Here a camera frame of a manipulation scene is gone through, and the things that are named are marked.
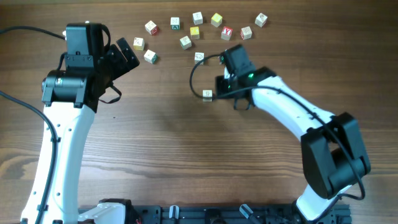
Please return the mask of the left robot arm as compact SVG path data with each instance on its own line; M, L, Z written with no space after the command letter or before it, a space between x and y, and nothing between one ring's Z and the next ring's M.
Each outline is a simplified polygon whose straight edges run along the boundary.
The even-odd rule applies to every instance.
M43 141L21 223L78 223L81 161L98 103L108 88L120 95L113 82L139 66L125 39L103 39L110 35L103 24L68 24L65 32L65 69L42 82Z

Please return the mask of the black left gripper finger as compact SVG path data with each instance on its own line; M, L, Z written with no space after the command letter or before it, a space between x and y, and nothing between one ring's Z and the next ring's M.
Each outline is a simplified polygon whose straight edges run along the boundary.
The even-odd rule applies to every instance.
M113 72L112 79L118 79L120 76L123 76L130 70L127 67L127 61L122 54L122 52L116 47L116 45L111 45L108 51L110 61L111 61L111 70Z
M139 66L140 61L136 57L135 53L133 52L132 48L128 44L128 42L125 40L124 37L120 38L119 40L116 41L118 44L122 54L124 55L126 61L127 61L127 67L128 70L132 70L136 67Z

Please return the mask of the white block with 9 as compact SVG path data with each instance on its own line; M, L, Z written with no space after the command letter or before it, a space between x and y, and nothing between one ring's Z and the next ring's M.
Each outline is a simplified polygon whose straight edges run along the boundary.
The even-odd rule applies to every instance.
M224 64L224 57L222 55L219 56L220 65Z

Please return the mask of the white block red U side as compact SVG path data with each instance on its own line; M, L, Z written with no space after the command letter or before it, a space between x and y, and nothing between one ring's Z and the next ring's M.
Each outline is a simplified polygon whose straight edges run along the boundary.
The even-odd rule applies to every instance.
M240 35L241 35L241 38L242 38L243 40L250 39L250 38L252 37L252 30L251 30L251 28L250 28L249 26L243 27L243 28L241 29Z

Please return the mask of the white block with figure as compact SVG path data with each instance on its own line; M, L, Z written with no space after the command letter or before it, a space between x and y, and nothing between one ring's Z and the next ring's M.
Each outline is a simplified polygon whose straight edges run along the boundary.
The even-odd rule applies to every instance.
M213 101L213 92L212 90L203 90L202 91L202 100L203 101Z

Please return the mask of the white block green N side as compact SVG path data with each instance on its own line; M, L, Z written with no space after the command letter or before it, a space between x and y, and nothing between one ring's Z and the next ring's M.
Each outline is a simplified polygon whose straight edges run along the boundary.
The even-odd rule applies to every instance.
M187 49L189 49L192 46L192 41L186 35L185 37L182 37L180 39L180 45L181 45L182 49L187 50Z

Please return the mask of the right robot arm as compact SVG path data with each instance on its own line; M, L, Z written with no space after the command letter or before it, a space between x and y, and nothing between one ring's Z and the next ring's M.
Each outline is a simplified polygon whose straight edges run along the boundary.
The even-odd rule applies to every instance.
M365 196L362 177L371 163L359 130L349 113L335 115L294 92L267 67L256 68L242 45L220 54L224 75L216 78L216 98L247 99L273 116L299 141L307 186L294 205L305 222L318 222L346 191L357 184Z

